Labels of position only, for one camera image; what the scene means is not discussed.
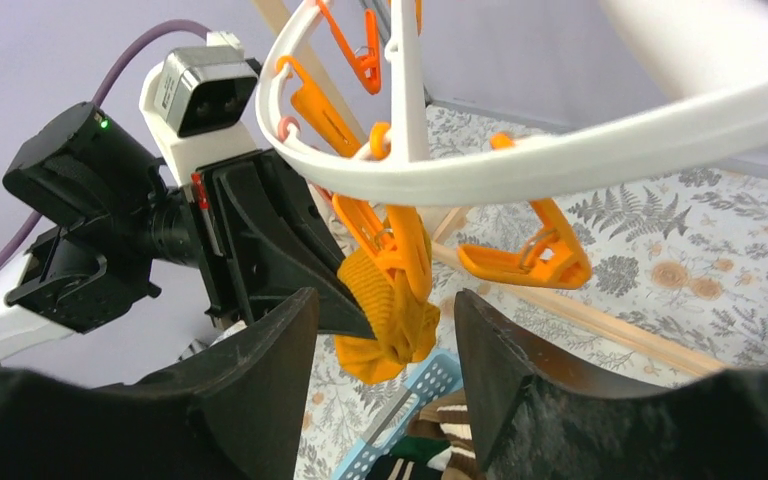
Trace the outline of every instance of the blue plastic basket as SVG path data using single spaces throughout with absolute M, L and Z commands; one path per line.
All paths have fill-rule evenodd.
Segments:
M 461 388 L 463 377 L 458 358 L 447 350 L 434 349 L 376 415 L 331 479 L 365 479 L 375 460 L 405 435 L 408 422 L 422 407 Z

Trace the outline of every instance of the orange clothespin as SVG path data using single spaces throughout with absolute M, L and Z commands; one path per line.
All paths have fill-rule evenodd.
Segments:
M 302 82 L 301 88 L 290 97 L 293 108 L 340 156 L 353 156 L 360 150 L 360 141 L 298 60 L 283 56 L 278 59 L 276 68 L 281 71 L 288 63 Z
M 346 36 L 343 35 L 343 31 L 337 26 L 337 22 L 331 15 L 328 7 L 325 6 L 325 2 L 323 0 L 316 0 L 316 5 L 328 22 L 328 26 L 331 27 L 331 34 L 334 36 L 334 40 L 337 41 L 337 46 L 343 51 L 343 56 L 346 57 L 346 61 L 349 62 L 360 83 L 372 95 L 380 92 L 381 57 L 378 49 L 380 39 L 378 38 L 378 20 L 375 17 L 375 12 L 370 9 L 366 10 L 366 45 L 358 49 L 365 49 L 366 53 L 357 55 L 357 51 L 352 51 L 351 47 L 349 47 Z
M 370 143 L 380 145 L 382 139 L 378 137 L 383 138 L 387 128 L 384 123 L 373 127 Z M 373 149 L 373 155 L 381 160 L 388 151 L 380 146 Z M 431 294 L 431 259 L 425 248 L 422 220 L 416 208 L 387 205 L 390 226 L 385 228 L 366 201 L 334 194 L 332 203 L 340 220 L 391 284 L 396 272 L 401 270 L 405 272 L 414 296 L 420 301 L 427 300 Z
M 505 134 L 490 140 L 495 149 L 514 146 Z M 472 275 L 498 283 L 574 290 L 590 279 L 592 270 L 587 254 L 551 198 L 529 202 L 543 222 L 519 253 L 478 245 L 461 245 L 458 258 Z
M 393 5 L 393 0 L 389 0 L 390 6 Z M 422 0 L 416 0 L 416 34 L 422 33 Z

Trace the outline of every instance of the white backdrop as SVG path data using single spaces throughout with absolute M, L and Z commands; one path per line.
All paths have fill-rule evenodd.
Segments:
M 425 82 L 440 105 L 567 131 L 667 102 L 597 0 L 426 1 L 423 10 Z M 768 148 L 729 166 L 768 176 Z
M 296 0 L 286 3 L 291 11 L 298 6 Z M 347 37 L 362 41 L 359 2 L 336 3 L 332 10 Z M 174 18 L 234 32 L 248 54 L 261 61 L 274 40 L 248 0 L 0 0 L 0 248 L 29 213 L 28 207 L 1 186 L 1 177 L 22 142 L 62 110 L 89 100 L 128 44 L 146 29 Z M 143 79 L 169 50 L 198 43 L 190 34 L 175 34 L 149 47 L 126 70 L 103 106 L 155 153 L 137 110 Z M 312 44 L 365 129 L 389 119 L 389 91 L 384 88 L 377 97 L 370 97 L 363 90 L 325 24 Z M 247 110 L 244 123 L 260 145 L 266 146 L 253 108 Z M 127 316 L 85 337 L 37 346 L 5 364 L 85 385 L 131 382 L 168 365 L 194 337 L 209 331 L 203 315 L 207 297 L 195 270 L 158 262 L 152 279 L 164 289 L 159 299 L 138 302 Z

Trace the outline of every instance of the purple cable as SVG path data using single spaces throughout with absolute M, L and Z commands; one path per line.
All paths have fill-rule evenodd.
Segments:
M 192 20 L 169 20 L 151 28 L 144 34 L 140 35 L 139 38 L 134 40 L 134 43 L 132 43 L 130 46 L 128 46 L 128 48 L 125 49 L 124 52 L 122 52 L 122 55 L 119 56 L 119 58 L 116 60 L 116 63 L 114 63 L 110 68 L 110 71 L 107 72 L 107 75 L 105 75 L 104 80 L 102 80 L 101 85 L 98 87 L 98 90 L 96 90 L 95 95 L 93 95 L 92 103 L 100 106 L 101 103 L 104 102 L 104 99 L 107 98 L 107 94 L 110 93 L 110 89 L 113 88 L 113 84 L 116 83 L 116 80 L 122 74 L 122 71 L 125 70 L 125 67 L 131 63 L 131 60 L 133 60 L 138 53 L 145 49 L 145 47 L 147 47 L 150 43 L 157 40 L 158 38 L 175 32 L 189 32 L 202 38 L 207 38 L 207 34 L 210 32 L 210 29 Z M 34 227 L 37 226 L 37 223 L 39 223 L 41 218 L 42 215 L 40 215 L 38 212 L 31 213 L 31 215 L 28 216 L 28 219 L 25 220 L 25 223 L 23 223 L 19 228 L 19 231 L 17 231 L 16 234 L 13 235 L 13 238 L 7 242 L 7 245 L 1 249 L 0 269 L 4 266 L 5 263 L 7 263 L 8 260 L 10 260 L 10 257 L 12 257 L 13 254 L 19 250 L 19 248 L 22 246 L 22 243 L 24 243 L 28 236 L 30 236 L 31 232 L 34 230 Z

